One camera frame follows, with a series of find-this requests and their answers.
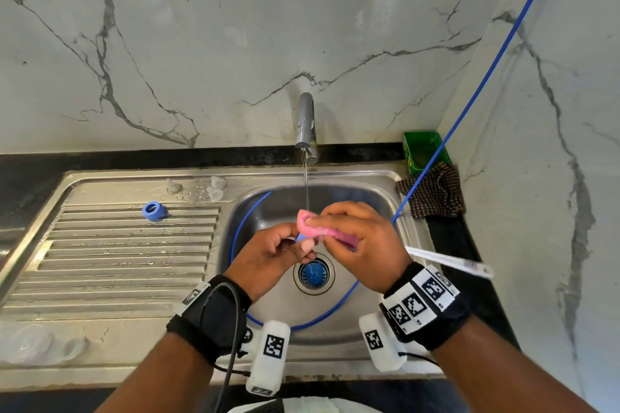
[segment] white marble tile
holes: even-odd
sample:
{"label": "white marble tile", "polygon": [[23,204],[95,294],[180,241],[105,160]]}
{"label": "white marble tile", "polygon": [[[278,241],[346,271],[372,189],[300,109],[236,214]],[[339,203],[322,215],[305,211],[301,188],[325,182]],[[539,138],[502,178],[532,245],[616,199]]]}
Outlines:
{"label": "white marble tile", "polygon": [[[501,0],[439,131],[525,0]],[[620,396],[620,0],[537,0],[448,145],[522,349],[601,412]]]}
{"label": "white marble tile", "polygon": [[320,143],[435,128],[498,0],[0,0],[1,152]]}

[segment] pink brush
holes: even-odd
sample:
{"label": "pink brush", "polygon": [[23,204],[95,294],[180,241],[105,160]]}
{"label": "pink brush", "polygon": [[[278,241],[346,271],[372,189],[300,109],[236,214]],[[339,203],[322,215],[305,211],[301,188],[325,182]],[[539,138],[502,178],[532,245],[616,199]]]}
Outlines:
{"label": "pink brush", "polygon": [[299,236],[295,239],[295,241],[303,240],[304,238],[318,237],[320,235],[330,235],[337,238],[344,244],[349,245],[353,249],[357,248],[357,245],[360,243],[360,239],[353,235],[343,233],[336,229],[328,229],[326,227],[310,227],[306,224],[307,219],[311,219],[316,216],[317,215],[314,212],[303,209],[297,213],[297,230],[299,230]]}

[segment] sink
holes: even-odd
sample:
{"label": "sink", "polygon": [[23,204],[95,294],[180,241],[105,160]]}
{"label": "sink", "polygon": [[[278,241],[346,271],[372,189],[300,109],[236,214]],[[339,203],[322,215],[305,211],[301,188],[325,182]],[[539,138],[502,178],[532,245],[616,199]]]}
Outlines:
{"label": "sink", "polygon": [[[227,182],[219,202],[207,193],[213,175]],[[405,176],[401,162],[310,167],[311,210],[364,201],[390,218],[402,199],[395,183]],[[182,190],[171,194],[167,178]],[[161,337],[174,305],[199,281],[226,270],[234,232],[268,190],[245,222],[237,251],[258,229],[295,221],[305,206],[300,166],[69,173],[0,268],[0,320],[47,323],[58,336],[88,337],[87,352],[58,369],[80,368],[76,383],[114,383]],[[165,219],[142,217],[151,200],[167,207]],[[396,229],[406,245],[433,249],[426,223],[408,209]],[[341,299],[355,278],[324,247],[315,250],[318,266],[295,265],[250,314],[295,325]],[[325,362],[367,360],[358,319],[378,303],[379,294],[357,286],[332,316],[293,333],[287,362],[303,361],[304,372],[308,361],[323,362],[321,371],[335,372]]]}

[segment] black granite counter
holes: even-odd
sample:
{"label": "black granite counter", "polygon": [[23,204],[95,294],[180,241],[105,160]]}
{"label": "black granite counter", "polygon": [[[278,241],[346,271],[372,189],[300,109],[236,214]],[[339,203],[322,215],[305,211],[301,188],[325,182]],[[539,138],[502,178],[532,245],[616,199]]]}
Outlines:
{"label": "black granite counter", "polygon": [[[325,145],[319,147],[319,157],[320,163],[338,164],[404,159],[400,143]],[[292,146],[0,155],[3,170],[0,174],[0,246],[3,242],[5,248],[12,245],[68,171],[300,164],[299,150]],[[427,223],[438,252],[480,260],[462,217],[431,216]],[[468,294],[474,313],[518,347],[492,284],[451,268],[444,268],[444,272],[461,292]],[[0,394],[0,410],[21,412],[45,405],[45,410],[50,412],[86,413],[96,409],[110,392],[110,389],[85,389],[5,393]],[[347,398],[390,412],[467,411],[452,384],[445,380],[284,384],[281,392],[289,397]],[[237,400],[229,405],[246,402],[249,396],[245,397],[244,393],[243,387],[231,388],[229,396]]]}

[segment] dish towel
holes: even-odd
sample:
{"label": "dish towel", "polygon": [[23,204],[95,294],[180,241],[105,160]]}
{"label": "dish towel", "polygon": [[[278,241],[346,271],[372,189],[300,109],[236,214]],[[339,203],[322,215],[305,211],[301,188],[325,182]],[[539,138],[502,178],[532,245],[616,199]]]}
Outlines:
{"label": "dish towel", "polygon": [[[396,189],[406,195],[418,176],[420,175],[396,182]],[[464,213],[465,203],[456,167],[443,162],[431,167],[409,198],[409,204],[413,217],[456,217]]]}

